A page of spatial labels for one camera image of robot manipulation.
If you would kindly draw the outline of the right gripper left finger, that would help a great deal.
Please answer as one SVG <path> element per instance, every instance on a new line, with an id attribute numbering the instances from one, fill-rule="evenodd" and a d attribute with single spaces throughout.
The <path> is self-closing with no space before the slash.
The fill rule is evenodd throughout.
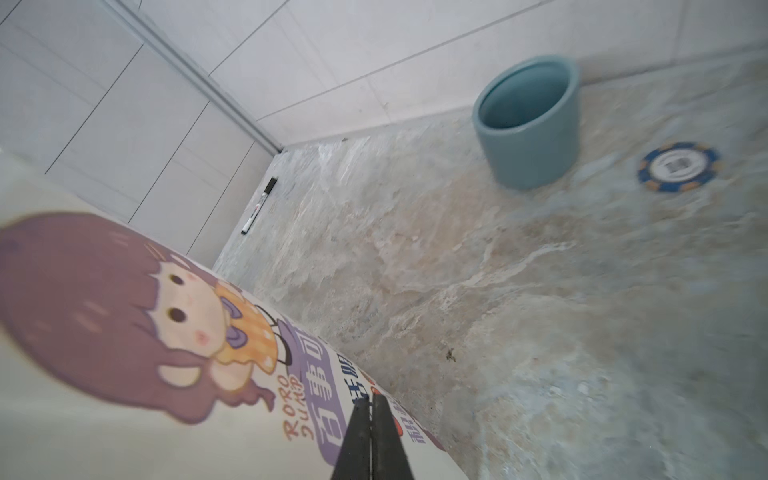
<path id="1" fill-rule="evenodd" d="M 364 395 L 354 403 L 332 480 L 371 478 L 371 432 L 371 402 L 370 398 Z"/>

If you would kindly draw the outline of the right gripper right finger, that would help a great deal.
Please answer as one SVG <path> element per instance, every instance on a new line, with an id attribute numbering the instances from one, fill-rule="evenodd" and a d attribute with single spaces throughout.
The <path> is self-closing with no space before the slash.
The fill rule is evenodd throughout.
<path id="1" fill-rule="evenodd" d="M 387 398 L 374 394 L 372 400 L 372 479 L 414 480 Z"/>

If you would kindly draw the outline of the white printed paper bag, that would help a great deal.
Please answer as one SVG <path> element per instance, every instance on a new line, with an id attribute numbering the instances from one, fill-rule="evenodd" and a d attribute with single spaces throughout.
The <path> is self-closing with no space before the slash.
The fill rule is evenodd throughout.
<path id="1" fill-rule="evenodd" d="M 331 479 L 374 394 L 414 479 L 463 477 L 326 341 L 2 154 L 3 478 Z"/>

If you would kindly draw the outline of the black marker pen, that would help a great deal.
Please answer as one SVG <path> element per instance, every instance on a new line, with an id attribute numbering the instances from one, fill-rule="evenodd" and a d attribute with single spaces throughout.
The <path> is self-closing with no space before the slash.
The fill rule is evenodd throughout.
<path id="1" fill-rule="evenodd" d="M 260 210 L 264 206 L 264 203 L 268 199 L 270 193 L 274 189 L 275 185 L 277 184 L 278 179 L 276 177 L 271 177 L 269 182 L 267 183 L 265 189 L 263 190 L 258 202 L 256 203 L 253 211 L 249 215 L 248 219 L 246 220 L 245 224 L 241 228 L 241 234 L 247 235 L 252 228 L 253 223 L 255 222 Z"/>

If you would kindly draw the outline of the teal ceramic cup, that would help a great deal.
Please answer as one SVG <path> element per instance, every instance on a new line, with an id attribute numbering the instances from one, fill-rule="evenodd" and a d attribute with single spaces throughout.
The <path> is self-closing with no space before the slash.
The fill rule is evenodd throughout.
<path id="1" fill-rule="evenodd" d="M 538 56 L 494 78 L 472 123 L 496 181 L 532 190 L 561 178 L 580 153 L 580 70 L 571 59 Z"/>

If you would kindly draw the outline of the blue poker chip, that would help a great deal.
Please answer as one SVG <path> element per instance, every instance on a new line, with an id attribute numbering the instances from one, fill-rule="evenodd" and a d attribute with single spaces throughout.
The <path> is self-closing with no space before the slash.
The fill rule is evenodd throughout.
<path id="1" fill-rule="evenodd" d="M 647 153 L 637 179 L 651 191 L 687 192 L 713 180 L 720 166 L 721 156 L 714 148 L 697 142 L 674 142 Z"/>

